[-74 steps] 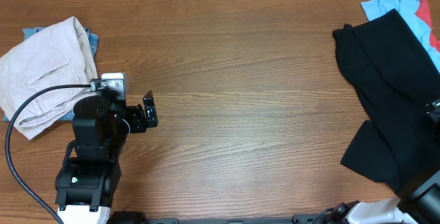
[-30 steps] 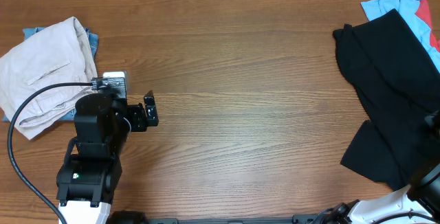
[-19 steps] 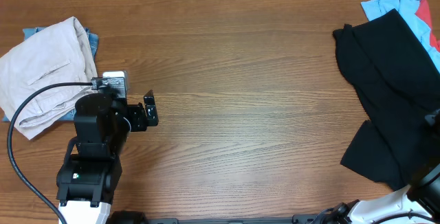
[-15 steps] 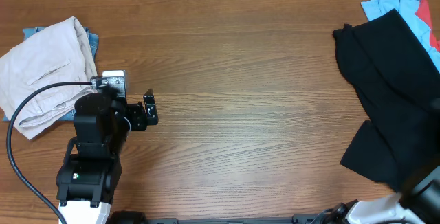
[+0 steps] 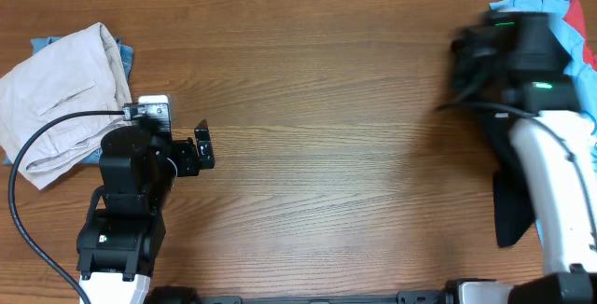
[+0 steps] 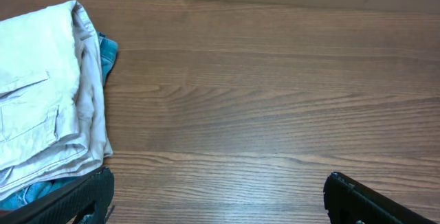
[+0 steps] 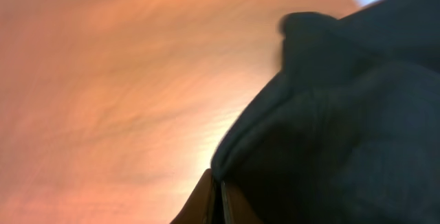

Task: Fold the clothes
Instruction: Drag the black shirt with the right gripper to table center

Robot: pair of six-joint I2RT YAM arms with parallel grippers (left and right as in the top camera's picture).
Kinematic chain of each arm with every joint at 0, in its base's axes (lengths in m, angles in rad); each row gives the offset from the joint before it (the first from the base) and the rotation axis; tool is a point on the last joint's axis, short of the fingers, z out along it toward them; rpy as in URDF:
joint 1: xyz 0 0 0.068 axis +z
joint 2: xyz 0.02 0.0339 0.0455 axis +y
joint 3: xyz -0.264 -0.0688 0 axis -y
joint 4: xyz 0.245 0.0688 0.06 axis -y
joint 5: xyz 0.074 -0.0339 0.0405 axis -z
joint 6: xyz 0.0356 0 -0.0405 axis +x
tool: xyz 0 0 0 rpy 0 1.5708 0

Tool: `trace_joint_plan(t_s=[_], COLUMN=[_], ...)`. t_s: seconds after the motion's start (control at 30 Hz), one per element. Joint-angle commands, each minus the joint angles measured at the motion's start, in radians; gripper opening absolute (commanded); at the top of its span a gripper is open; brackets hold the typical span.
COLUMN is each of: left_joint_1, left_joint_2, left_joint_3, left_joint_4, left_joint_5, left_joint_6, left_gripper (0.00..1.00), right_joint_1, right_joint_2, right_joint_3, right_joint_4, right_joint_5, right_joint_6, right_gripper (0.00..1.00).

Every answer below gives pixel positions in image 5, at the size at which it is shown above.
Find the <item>black shirt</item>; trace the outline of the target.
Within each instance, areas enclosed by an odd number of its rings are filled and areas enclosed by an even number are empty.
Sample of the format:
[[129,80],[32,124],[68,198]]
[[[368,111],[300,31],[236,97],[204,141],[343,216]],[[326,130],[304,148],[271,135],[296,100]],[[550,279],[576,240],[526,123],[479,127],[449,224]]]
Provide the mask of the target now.
[[[485,24],[485,12],[479,24],[466,28],[489,28]],[[500,247],[514,245],[535,221],[521,161],[509,141],[508,132],[517,121],[518,111],[536,114],[515,105],[510,94],[519,92],[512,85],[514,62],[503,46],[501,35],[496,39],[498,54],[493,62],[489,84],[475,94],[454,94],[448,107],[464,108],[478,122],[490,148],[498,159],[499,168],[493,175],[494,223],[497,243]]]

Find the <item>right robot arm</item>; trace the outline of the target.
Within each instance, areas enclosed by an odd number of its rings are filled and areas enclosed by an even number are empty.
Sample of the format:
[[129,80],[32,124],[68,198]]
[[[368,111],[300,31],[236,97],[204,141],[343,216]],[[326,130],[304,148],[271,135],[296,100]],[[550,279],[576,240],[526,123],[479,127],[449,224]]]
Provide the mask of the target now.
[[500,246],[536,227],[543,273],[519,285],[451,281],[439,303],[592,303],[596,299],[596,124],[566,74],[571,54],[547,13],[491,10],[451,46],[450,107],[468,111],[498,159]]

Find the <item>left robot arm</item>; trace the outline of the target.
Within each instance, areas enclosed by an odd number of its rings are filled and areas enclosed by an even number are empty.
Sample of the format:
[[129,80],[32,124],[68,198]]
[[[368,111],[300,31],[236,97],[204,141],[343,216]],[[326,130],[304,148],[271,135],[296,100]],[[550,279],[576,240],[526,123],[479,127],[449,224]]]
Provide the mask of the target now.
[[103,183],[76,240],[79,285],[89,303],[144,303],[166,234],[162,210],[178,178],[215,166],[208,124],[175,141],[153,122],[109,132],[101,142]]

